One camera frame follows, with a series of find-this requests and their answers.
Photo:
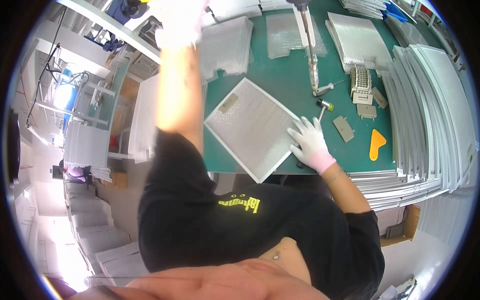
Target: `black t-shirt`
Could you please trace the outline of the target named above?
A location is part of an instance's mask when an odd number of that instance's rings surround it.
[[[343,214],[319,193],[254,184],[214,195],[200,153],[159,131],[138,212],[150,272],[256,258],[283,237],[297,241],[312,285],[332,299],[369,299],[384,272],[374,212]]]

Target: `forearm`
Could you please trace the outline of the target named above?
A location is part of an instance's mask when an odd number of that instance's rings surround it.
[[[361,214],[372,210],[367,199],[337,163],[328,168],[322,178],[342,212]]]
[[[198,51],[195,47],[164,48],[156,125],[176,132],[192,142],[202,153],[202,84]]]

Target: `white glove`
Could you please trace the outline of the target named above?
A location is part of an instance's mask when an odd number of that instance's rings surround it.
[[[313,125],[306,117],[301,117],[303,124],[295,121],[300,133],[289,128],[288,133],[299,143],[301,150],[295,145],[290,146],[293,154],[305,165],[322,175],[336,160],[328,152],[324,133],[317,118],[313,118]]]
[[[155,31],[159,48],[195,45],[202,36],[202,15],[209,0],[162,0],[159,15],[163,28]]]

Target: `yellow plastic scraper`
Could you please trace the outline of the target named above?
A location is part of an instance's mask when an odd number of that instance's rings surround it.
[[[372,130],[372,140],[370,141],[370,159],[377,160],[378,148],[385,145],[387,140],[376,129]]]

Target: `raised arm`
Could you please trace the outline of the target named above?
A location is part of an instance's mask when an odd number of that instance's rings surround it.
[[[290,146],[293,154],[322,176],[335,203],[344,213],[361,214],[371,211],[363,194],[328,152],[317,118],[313,118],[313,125],[305,117],[301,117],[301,120],[303,123],[296,122],[300,133],[288,130],[301,147],[300,150],[294,145]]]
[[[156,125],[179,133],[202,152],[202,84],[198,51],[202,13],[207,0],[166,0],[163,30],[156,32],[160,54],[160,88]]]

